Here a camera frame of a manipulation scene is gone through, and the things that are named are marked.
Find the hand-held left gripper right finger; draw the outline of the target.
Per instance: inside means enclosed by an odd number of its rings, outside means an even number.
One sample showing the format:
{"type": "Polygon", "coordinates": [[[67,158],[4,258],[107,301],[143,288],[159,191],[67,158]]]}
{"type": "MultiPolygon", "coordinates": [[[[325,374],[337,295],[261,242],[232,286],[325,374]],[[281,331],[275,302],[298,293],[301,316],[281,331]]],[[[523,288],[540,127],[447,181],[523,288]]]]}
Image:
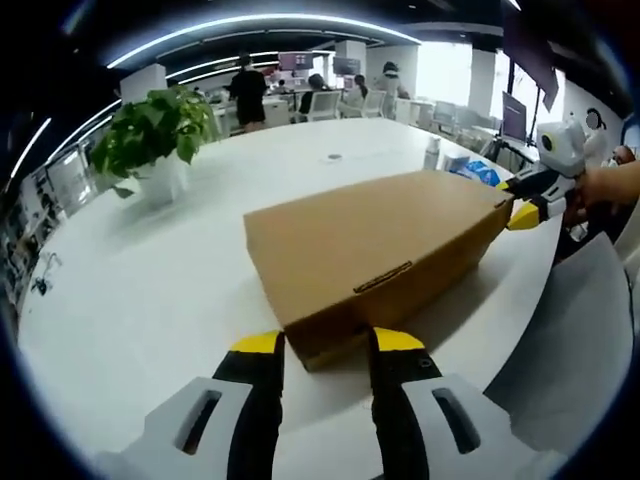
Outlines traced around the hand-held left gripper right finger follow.
{"type": "Polygon", "coordinates": [[[387,479],[547,479],[550,455],[518,439],[509,414],[423,343],[371,327],[372,418],[387,479]]]}

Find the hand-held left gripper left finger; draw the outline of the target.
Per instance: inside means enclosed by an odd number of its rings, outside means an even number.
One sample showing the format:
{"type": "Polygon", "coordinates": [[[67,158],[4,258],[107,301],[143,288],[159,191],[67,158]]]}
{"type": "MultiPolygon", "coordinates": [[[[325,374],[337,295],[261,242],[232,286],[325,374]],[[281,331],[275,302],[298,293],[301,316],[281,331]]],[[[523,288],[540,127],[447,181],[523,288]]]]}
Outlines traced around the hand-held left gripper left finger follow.
{"type": "Polygon", "coordinates": [[[285,336],[235,343],[146,415],[142,434],[96,463],[106,479],[269,479],[282,422],[285,336]]]}

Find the person's right hand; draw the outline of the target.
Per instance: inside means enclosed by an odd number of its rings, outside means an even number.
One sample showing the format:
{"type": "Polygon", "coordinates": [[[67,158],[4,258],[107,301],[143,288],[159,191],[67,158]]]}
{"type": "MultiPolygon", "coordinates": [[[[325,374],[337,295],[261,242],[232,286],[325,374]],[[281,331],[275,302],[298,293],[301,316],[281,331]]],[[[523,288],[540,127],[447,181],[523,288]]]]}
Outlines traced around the person's right hand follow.
{"type": "Polygon", "coordinates": [[[586,170],[576,181],[576,195],[572,204],[574,216],[584,221],[588,207],[612,202],[608,175],[604,169],[593,168],[586,170]]]}

